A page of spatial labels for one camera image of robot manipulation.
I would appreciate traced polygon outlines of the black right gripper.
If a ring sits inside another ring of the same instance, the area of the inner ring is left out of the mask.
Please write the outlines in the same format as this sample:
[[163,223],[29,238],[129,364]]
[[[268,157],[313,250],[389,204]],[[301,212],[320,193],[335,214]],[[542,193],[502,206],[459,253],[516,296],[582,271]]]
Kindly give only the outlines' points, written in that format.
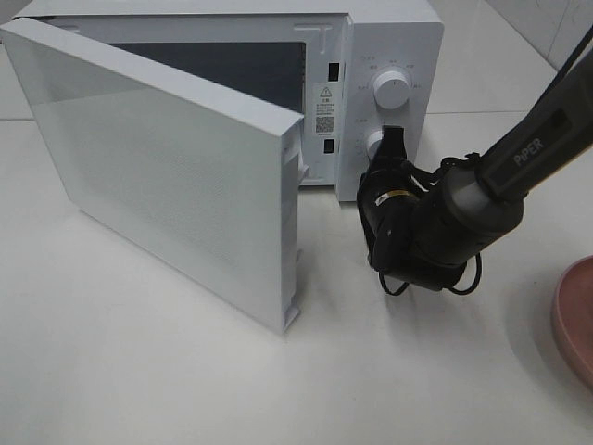
[[[373,161],[360,177],[356,198],[368,262],[385,292],[403,292],[410,285],[434,291],[450,288],[466,266],[437,265],[413,251],[411,215],[424,192],[406,173],[407,160],[404,129],[384,126]],[[390,287],[389,278],[397,280],[399,287]]]

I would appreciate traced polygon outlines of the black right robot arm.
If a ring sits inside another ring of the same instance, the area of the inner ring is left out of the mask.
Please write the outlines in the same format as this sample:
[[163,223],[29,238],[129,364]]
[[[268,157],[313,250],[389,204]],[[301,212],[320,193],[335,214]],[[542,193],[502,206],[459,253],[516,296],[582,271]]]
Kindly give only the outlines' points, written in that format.
[[[528,193],[592,145],[592,35],[586,34],[525,117],[483,155],[448,157],[428,172],[407,158],[404,131],[386,127],[360,177],[357,207],[368,262],[384,289],[454,294],[478,287],[482,251],[514,230]],[[475,276],[456,287],[469,260]]]

